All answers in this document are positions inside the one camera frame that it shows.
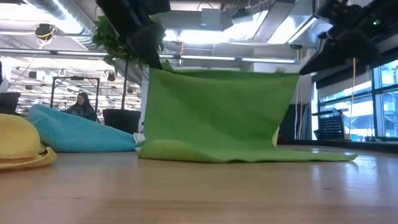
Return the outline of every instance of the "woman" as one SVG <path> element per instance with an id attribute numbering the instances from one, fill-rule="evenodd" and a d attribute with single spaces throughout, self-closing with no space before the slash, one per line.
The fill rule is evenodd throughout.
<path id="1" fill-rule="evenodd" d="M 97 115 L 94 108 L 90 105 L 90 100 L 88 99 L 87 93 L 79 93 L 77 95 L 77 102 L 63 112 L 80 116 L 92 121 L 97 121 Z"/>

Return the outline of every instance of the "wooden table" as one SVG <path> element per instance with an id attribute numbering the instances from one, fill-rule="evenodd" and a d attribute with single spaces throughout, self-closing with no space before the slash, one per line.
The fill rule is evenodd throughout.
<path id="1" fill-rule="evenodd" d="M 398 223 L 398 156 L 358 153 L 258 164 L 59 154 L 52 166 L 0 172 L 0 223 Z"/>

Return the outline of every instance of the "green cloth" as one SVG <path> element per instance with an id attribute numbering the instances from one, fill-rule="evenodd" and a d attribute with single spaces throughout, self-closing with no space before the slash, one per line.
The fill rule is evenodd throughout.
<path id="1" fill-rule="evenodd" d="M 139 157 L 215 163 L 355 159 L 357 155 L 272 145 L 298 78 L 287 73 L 152 69 L 144 127 L 147 142 Z"/>

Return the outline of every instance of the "ductwork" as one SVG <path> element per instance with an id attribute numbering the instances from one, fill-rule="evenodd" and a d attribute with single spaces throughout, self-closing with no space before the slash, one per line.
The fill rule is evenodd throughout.
<path id="1" fill-rule="evenodd" d="M 92 36 L 94 23 L 72 0 L 24 0 L 58 20 L 57 27 L 67 34 Z M 88 50 L 96 49 L 91 37 L 72 37 Z"/>

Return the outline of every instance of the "straw hat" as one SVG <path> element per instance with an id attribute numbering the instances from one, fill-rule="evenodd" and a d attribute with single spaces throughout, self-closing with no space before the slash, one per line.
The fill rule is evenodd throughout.
<path id="1" fill-rule="evenodd" d="M 19 116 L 0 114 L 0 170 L 44 166 L 56 160 L 56 153 L 41 145 L 32 124 Z"/>

